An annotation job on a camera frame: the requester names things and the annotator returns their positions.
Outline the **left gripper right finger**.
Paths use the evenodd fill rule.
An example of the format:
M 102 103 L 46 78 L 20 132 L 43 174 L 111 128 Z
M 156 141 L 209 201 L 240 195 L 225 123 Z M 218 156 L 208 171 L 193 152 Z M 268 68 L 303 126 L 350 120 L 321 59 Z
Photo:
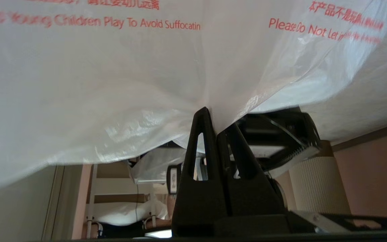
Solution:
M 276 194 L 236 124 L 218 134 L 217 145 L 229 216 L 286 213 L 282 199 Z

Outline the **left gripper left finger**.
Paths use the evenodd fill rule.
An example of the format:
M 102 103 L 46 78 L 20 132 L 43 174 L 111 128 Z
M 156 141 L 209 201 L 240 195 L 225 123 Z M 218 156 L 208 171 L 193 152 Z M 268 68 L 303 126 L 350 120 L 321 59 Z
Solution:
M 203 134 L 208 179 L 194 179 L 199 135 Z M 227 216 L 221 161 L 216 134 L 207 107 L 198 110 L 193 119 L 187 153 L 181 171 L 172 217 L 174 236 L 213 236 L 214 223 Z

